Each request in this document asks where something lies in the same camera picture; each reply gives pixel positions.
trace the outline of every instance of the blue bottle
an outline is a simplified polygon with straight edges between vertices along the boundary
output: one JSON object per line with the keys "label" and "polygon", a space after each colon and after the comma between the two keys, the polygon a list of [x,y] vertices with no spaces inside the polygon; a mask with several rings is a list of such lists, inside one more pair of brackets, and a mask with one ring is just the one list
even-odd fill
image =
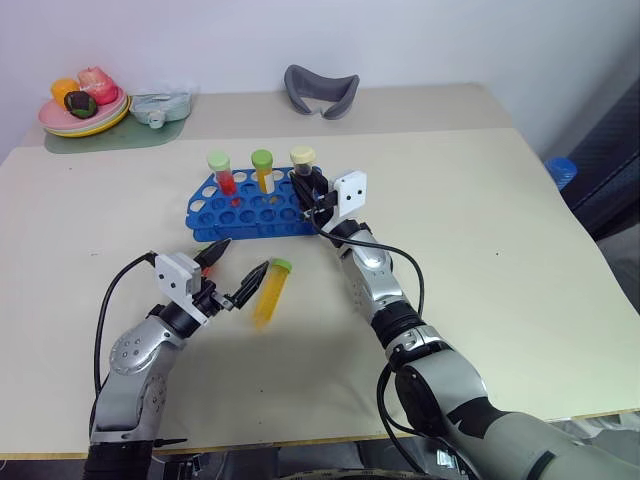
{"label": "blue bottle", "polygon": [[555,157],[544,162],[549,175],[556,182],[558,190],[566,187],[573,177],[578,173],[578,167],[575,163],[565,157]]}

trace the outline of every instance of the gray headband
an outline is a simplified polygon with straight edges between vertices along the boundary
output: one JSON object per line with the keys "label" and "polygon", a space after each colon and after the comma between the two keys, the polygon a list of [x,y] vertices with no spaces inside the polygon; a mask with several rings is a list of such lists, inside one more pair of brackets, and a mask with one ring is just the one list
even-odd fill
{"label": "gray headband", "polygon": [[289,65],[284,73],[284,84],[294,108],[304,114],[312,115],[312,111],[302,97],[316,98],[336,102],[326,111],[320,113],[328,120],[335,120],[345,115],[351,108],[360,77],[352,75],[344,78],[326,78],[302,68],[300,65]]}

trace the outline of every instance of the floor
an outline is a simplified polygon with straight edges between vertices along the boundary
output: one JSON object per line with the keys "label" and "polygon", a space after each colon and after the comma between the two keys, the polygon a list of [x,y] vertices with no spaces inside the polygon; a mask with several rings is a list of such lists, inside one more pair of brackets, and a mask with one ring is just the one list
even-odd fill
{"label": "floor", "polygon": [[[436,445],[424,439],[402,439],[425,471],[434,476],[459,480],[468,478],[455,469],[436,463]],[[640,466],[640,432],[603,431],[590,441],[614,455]],[[150,480],[161,480],[163,467],[158,458],[151,463]],[[197,480],[255,480],[323,468],[384,468],[407,470],[404,460],[388,440],[338,443],[281,449],[262,448],[205,455]],[[0,480],[56,480],[82,478],[82,460],[8,461],[0,470]]]}

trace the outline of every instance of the red test tube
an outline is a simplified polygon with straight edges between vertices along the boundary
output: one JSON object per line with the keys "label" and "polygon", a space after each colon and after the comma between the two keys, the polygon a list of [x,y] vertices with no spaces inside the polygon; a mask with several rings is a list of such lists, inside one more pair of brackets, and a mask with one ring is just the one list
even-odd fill
{"label": "red test tube", "polygon": [[231,173],[231,159],[226,153],[215,150],[207,155],[209,168],[216,175],[216,182],[224,195],[231,196],[237,192],[236,182]]}

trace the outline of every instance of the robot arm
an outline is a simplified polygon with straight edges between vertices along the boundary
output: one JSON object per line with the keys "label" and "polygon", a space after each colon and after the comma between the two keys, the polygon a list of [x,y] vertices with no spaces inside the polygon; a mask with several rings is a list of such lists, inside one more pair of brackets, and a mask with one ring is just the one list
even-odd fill
{"label": "robot arm", "polygon": [[96,399],[85,480],[147,478],[153,447],[184,441],[157,439],[167,381],[178,353],[201,325],[221,310],[242,308],[266,273],[252,270],[234,295],[217,292],[202,275],[229,245],[213,243],[195,259],[182,253],[156,255],[155,276],[171,302],[149,315],[114,344],[110,371]]}
{"label": "robot arm", "polygon": [[[333,189],[319,196],[305,193],[295,174],[292,181],[303,208],[308,209],[306,215],[315,215],[322,231],[343,240],[377,243],[366,224],[350,218],[357,208],[345,208],[351,205],[347,199],[366,191],[364,173],[338,178]],[[345,188],[350,182],[354,186]],[[359,198],[362,204],[364,196]],[[332,242],[354,301],[396,373],[398,397],[416,431],[442,439],[482,479],[640,478],[636,467],[537,418],[493,407],[471,363],[410,305],[393,276],[388,252],[348,241]]]}

